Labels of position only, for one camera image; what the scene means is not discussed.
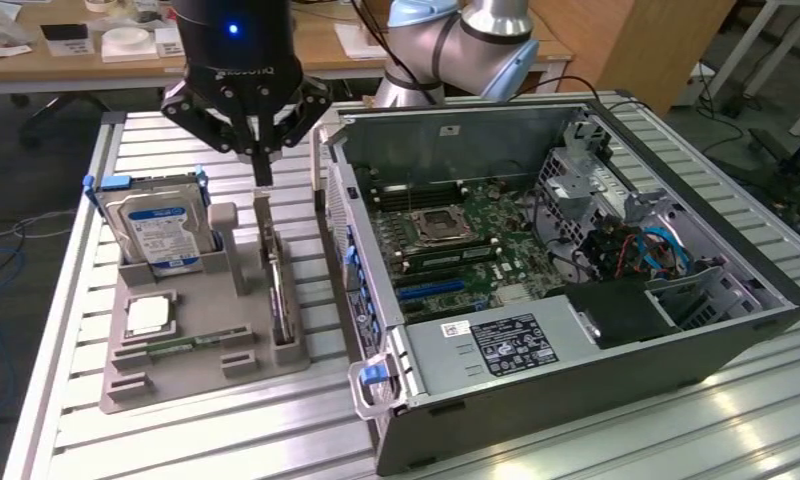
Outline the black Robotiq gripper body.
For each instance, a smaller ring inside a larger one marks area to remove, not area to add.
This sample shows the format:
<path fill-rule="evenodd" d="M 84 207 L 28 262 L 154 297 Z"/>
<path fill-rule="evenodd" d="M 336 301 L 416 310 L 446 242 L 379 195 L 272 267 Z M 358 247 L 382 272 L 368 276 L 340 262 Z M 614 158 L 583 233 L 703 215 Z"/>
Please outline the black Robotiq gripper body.
<path fill-rule="evenodd" d="M 230 115 L 275 114 L 303 81 L 288 1 L 175 1 L 186 84 Z"/>

